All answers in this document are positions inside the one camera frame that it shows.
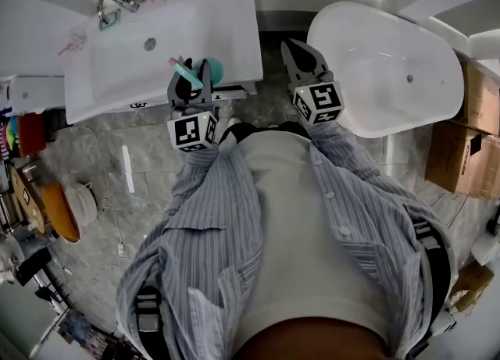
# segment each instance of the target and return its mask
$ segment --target gray tile floor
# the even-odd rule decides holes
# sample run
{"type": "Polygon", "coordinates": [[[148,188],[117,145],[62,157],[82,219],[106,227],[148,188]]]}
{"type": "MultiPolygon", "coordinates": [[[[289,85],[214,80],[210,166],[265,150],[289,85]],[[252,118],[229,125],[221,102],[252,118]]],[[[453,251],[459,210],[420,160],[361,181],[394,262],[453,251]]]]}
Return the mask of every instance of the gray tile floor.
{"type": "MultiPolygon", "coordinates": [[[[217,137],[231,116],[259,127],[298,119],[286,94],[288,82],[280,56],[280,39],[279,34],[261,35],[265,81],[258,83],[259,94],[255,97],[220,103],[217,137]]],[[[120,276],[144,236],[160,220],[170,200],[175,171],[182,161],[170,145],[168,119],[167,105],[97,116],[81,127],[59,131],[56,141],[41,153],[52,178],[63,185],[92,182],[98,218],[81,231],[78,244],[63,240],[55,243],[53,248],[59,260],[50,267],[59,282],[64,283],[72,303],[96,326],[109,332],[116,328],[113,302],[120,276]],[[125,147],[130,170],[123,160],[125,147]],[[133,192],[129,189],[130,180],[133,192]],[[127,258],[118,256],[120,241],[127,258]]],[[[425,126],[385,138],[360,138],[359,143],[384,172],[432,205],[449,228],[462,264],[475,237],[484,229],[494,202],[450,194],[424,180],[431,131],[432,126],[425,126]]]]}

